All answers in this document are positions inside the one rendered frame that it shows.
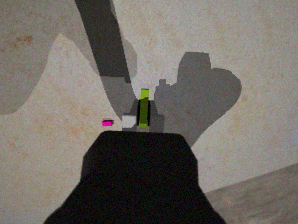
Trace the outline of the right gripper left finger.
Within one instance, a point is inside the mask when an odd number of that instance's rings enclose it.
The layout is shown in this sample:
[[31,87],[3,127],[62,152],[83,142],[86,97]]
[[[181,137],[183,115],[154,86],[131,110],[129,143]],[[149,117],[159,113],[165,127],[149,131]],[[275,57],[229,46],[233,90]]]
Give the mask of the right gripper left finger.
[[140,119],[140,100],[135,99],[129,113],[122,115],[122,131],[136,132]]

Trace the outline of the lime green rod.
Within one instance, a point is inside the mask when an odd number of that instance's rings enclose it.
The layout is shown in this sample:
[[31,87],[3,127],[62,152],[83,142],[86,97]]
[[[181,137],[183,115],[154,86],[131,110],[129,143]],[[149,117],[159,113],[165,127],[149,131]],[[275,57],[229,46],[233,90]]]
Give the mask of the lime green rod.
[[139,127],[147,128],[149,89],[141,88]]

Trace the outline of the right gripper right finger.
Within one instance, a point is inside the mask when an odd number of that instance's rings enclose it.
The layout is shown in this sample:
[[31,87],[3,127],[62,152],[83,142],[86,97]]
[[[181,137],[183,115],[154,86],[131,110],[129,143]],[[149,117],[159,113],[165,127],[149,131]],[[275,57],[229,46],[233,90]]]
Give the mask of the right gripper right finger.
[[148,100],[147,125],[149,132],[163,133],[165,117],[158,114],[154,100]]

